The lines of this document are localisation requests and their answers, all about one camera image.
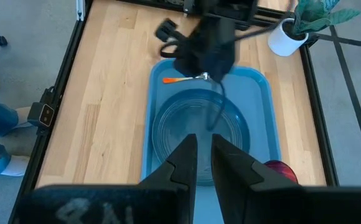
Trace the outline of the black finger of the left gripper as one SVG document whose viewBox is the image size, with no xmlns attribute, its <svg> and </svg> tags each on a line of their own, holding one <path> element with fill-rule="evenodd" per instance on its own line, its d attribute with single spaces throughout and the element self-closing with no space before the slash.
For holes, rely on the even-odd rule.
<svg viewBox="0 0 361 224">
<path fill-rule="evenodd" d="M 235 63 L 234 57 L 201 57 L 199 58 L 199 68 L 201 73 L 205 73 L 211 80 L 220 83 L 224 76 L 229 73 Z"/>
</svg>

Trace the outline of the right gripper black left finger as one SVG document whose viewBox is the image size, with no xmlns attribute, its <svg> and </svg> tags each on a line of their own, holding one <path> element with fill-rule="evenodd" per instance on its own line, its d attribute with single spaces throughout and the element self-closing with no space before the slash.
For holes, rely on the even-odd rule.
<svg viewBox="0 0 361 224">
<path fill-rule="evenodd" d="M 187 135 L 142 182 L 48 185 L 25 195 L 15 224 L 191 224 L 197 137 Z"/>
</svg>

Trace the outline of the orange-handled metal spoon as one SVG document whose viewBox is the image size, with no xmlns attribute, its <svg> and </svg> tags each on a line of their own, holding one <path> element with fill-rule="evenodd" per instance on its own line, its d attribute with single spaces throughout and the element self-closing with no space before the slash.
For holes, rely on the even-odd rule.
<svg viewBox="0 0 361 224">
<path fill-rule="evenodd" d="M 177 82 L 184 82 L 184 81 L 189 81 L 189 80 L 208 80 L 209 79 L 209 75 L 208 73 L 204 72 L 200 75 L 197 75 L 196 77 L 183 77 L 183 78 L 171 78 L 171 77 L 166 77 L 162 79 L 163 84 L 172 84 L 172 83 L 177 83 Z"/>
</svg>

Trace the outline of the snake plant in white pot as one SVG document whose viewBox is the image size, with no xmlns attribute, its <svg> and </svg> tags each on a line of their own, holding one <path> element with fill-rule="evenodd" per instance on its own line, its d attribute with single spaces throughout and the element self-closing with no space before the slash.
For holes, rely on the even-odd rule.
<svg viewBox="0 0 361 224">
<path fill-rule="evenodd" d="M 283 19 L 268 37 L 272 52 L 288 57 L 297 51 L 309 37 L 329 26 L 347 22 L 361 14 L 358 9 L 333 11 L 340 0 L 298 0 L 294 17 Z"/>
</svg>

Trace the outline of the dark blue round plate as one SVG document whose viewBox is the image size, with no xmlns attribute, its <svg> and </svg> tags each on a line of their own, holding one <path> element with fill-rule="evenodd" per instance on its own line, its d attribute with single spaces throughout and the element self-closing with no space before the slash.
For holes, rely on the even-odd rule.
<svg viewBox="0 0 361 224">
<path fill-rule="evenodd" d="M 212 90 L 189 89 L 167 99 L 152 124 L 152 146 L 162 162 L 188 134 L 197 137 L 197 185 L 212 186 L 212 135 L 219 134 L 242 151 L 250 150 L 250 132 L 238 107 Z"/>
</svg>

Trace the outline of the red purple patterned cup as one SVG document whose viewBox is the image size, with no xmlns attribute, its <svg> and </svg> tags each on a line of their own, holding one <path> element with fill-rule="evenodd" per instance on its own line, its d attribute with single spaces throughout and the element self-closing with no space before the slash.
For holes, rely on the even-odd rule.
<svg viewBox="0 0 361 224">
<path fill-rule="evenodd" d="M 276 185 L 291 185 L 298 184 L 298 178 L 295 172 L 282 161 L 271 160 L 265 162 L 265 166 L 269 167 L 276 174 L 271 174 L 270 181 L 276 183 Z"/>
</svg>

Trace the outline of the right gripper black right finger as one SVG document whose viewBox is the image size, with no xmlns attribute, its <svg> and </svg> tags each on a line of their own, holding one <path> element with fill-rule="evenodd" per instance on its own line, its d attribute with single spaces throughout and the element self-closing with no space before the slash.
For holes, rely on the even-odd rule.
<svg viewBox="0 0 361 224">
<path fill-rule="evenodd" d="M 212 176 L 225 224 L 361 224 L 361 187 L 299 185 L 219 134 Z"/>
</svg>

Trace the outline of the light blue plastic tray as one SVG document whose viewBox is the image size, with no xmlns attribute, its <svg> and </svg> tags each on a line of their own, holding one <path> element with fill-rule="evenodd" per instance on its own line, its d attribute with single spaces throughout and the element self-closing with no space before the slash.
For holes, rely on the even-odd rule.
<svg viewBox="0 0 361 224">
<path fill-rule="evenodd" d="M 262 163 L 281 160 L 271 88 L 267 79 L 259 71 L 249 67 L 233 67 L 219 85 L 208 80 L 163 84 L 163 78 L 181 76 L 173 63 L 173 60 L 162 60 L 151 70 L 142 178 L 146 178 L 163 163 L 158 159 L 152 146 L 151 134 L 155 116 L 167 99 L 180 91 L 189 89 L 212 90 L 233 102 L 245 118 L 250 132 L 250 150 L 247 153 Z M 204 187 L 196 183 L 193 224 L 223 224 L 214 184 Z"/>
</svg>

